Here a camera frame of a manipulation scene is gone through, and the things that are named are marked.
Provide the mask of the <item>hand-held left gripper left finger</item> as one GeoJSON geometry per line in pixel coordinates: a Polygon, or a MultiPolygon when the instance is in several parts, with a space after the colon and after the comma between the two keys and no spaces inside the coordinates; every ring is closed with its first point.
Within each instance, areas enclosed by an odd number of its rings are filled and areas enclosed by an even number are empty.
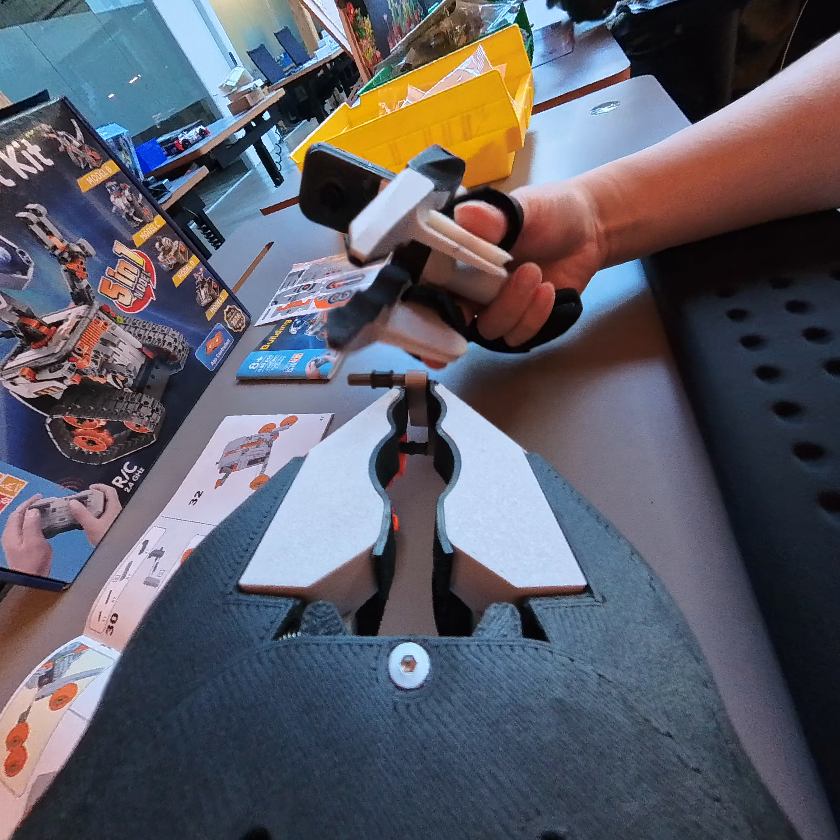
{"type": "Polygon", "coordinates": [[[336,605],[377,635],[395,567],[386,488],[401,468],[404,390],[392,388],[310,450],[239,587],[336,605]]]}

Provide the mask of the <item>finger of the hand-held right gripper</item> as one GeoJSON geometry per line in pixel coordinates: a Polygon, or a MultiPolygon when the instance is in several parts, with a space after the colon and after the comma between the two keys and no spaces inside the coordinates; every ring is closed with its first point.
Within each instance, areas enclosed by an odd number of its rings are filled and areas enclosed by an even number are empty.
{"type": "Polygon", "coordinates": [[[356,263],[371,263],[410,242],[417,211],[435,192],[433,180],[405,169],[350,223],[348,257],[356,263]]]}
{"type": "Polygon", "coordinates": [[[385,319],[385,342],[421,360],[447,365],[468,351],[468,342],[431,308],[396,303],[385,319]]]}

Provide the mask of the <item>grey toy beam with gears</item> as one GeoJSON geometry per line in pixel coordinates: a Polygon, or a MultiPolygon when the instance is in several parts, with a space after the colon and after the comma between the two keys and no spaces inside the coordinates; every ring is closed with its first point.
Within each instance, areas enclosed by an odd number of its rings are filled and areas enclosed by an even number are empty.
{"type": "Polygon", "coordinates": [[[398,439],[398,469],[386,486],[392,488],[395,480],[405,473],[406,460],[409,455],[434,454],[434,433],[431,431],[429,420],[429,380],[426,372],[407,371],[404,374],[391,374],[392,386],[401,386],[404,391],[407,425],[427,432],[426,442],[409,441],[407,432],[404,432],[398,439]]]}

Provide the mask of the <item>person's right forearm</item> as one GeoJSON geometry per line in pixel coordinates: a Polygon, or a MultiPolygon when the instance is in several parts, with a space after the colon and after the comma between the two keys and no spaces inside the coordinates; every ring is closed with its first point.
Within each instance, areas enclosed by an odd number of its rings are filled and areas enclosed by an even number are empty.
{"type": "Polygon", "coordinates": [[[584,178],[602,266],[839,205],[839,35],[762,86],[584,178]]]}

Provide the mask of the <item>long background desk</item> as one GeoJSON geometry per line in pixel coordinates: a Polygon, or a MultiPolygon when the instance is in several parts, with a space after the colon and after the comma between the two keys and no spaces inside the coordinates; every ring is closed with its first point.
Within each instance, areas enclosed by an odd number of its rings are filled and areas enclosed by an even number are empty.
{"type": "Polygon", "coordinates": [[[248,111],[212,123],[208,136],[153,169],[150,175],[159,179],[180,177],[192,164],[204,165],[210,172],[223,170],[248,148],[255,148],[270,179],[275,186],[280,186],[284,178],[263,143],[263,137],[280,121],[278,102],[284,95],[283,89],[271,92],[248,111]]]}

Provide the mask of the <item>person's right hand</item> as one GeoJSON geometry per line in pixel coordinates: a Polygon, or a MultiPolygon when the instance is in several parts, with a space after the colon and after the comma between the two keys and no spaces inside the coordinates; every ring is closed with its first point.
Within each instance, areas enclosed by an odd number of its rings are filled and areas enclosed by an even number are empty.
{"type": "Polygon", "coordinates": [[[555,291],[583,291],[604,267],[604,227],[599,207],[601,178],[592,173],[511,192],[523,211],[510,273],[496,299],[477,309],[464,304],[479,335],[517,348],[548,321],[555,291]]]}

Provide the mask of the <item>yellow storage bin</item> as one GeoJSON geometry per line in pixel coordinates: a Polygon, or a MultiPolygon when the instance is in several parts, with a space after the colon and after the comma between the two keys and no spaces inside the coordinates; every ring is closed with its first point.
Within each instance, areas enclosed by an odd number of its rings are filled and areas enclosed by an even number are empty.
{"type": "Polygon", "coordinates": [[[398,172],[438,144],[466,162],[465,186],[503,179],[523,146],[532,113],[530,60],[518,26],[468,45],[342,104],[290,154],[302,169],[308,147],[325,142],[398,172]],[[408,88],[428,91],[483,48],[490,69],[456,87],[393,112],[408,88]]]}

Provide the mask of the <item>open white instruction manual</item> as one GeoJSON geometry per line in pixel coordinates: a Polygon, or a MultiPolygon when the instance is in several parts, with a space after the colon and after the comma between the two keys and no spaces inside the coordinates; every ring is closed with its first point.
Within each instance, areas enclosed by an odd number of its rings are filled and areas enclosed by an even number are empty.
{"type": "Polygon", "coordinates": [[[329,428],[327,413],[228,416],[92,604],[83,635],[46,657],[2,712],[2,825],[42,795],[87,729],[141,618],[204,537],[329,428]]]}

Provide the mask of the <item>small cardboard box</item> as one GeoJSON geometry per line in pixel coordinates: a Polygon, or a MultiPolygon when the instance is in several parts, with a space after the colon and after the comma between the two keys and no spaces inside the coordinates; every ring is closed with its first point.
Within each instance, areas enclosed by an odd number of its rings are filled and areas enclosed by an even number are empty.
{"type": "Polygon", "coordinates": [[[242,66],[231,69],[218,89],[226,97],[232,115],[250,110],[266,97],[263,80],[253,78],[242,66]]]}

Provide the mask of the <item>red white toy car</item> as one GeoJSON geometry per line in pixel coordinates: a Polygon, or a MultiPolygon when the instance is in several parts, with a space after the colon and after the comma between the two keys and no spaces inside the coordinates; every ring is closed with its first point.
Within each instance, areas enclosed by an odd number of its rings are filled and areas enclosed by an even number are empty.
{"type": "Polygon", "coordinates": [[[209,136],[209,129],[201,121],[189,123],[157,139],[168,158],[183,153],[209,136]]]}

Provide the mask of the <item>blue instruction booklet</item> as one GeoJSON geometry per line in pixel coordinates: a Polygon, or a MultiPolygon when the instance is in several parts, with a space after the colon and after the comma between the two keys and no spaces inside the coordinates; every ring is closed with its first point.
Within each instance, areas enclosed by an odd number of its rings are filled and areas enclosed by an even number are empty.
{"type": "Polygon", "coordinates": [[[327,344],[325,316],[314,313],[272,325],[239,366],[236,377],[243,382],[326,382],[341,362],[341,352],[327,344]]]}

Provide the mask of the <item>dark flower-print toy box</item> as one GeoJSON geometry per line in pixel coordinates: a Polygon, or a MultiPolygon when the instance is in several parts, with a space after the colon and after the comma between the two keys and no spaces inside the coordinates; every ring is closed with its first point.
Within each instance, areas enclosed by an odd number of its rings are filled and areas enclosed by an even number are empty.
{"type": "Polygon", "coordinates": [[[391,10],[385,1],[336,1],[345,32],[369,70],[391,52],[391,10]]]}

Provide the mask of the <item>grey laptop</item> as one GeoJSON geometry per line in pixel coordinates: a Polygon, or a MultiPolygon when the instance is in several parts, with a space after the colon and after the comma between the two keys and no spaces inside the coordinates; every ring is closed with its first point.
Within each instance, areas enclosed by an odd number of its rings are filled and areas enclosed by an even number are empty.
{"type": "Polygon", "coordinates": [[[689,125],[654,77],[631,78],[533,117],[507,185],[567,179],[644,150],[689,125]]]}

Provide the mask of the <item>small blue toy box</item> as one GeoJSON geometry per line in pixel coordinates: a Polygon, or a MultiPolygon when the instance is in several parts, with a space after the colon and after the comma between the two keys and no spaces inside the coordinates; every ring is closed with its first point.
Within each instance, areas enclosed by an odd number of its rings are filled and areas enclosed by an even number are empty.
{"type": "Polygon", "coordinates": [[[97,132],[110,147],[113,154],[124,163],[136,178],[142,181],[144,174],[128,130],[117,123],[109,123],[97,128],[97,132]]]}

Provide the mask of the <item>blue robot kit box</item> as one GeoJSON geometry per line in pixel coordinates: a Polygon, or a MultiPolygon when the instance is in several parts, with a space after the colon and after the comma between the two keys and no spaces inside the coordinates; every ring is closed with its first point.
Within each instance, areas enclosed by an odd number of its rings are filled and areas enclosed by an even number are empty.
{"type": "Polygon", "coordinates": [[[66,589],[249,314],[45,92],[1,122],[2,583],[66,589]]]}

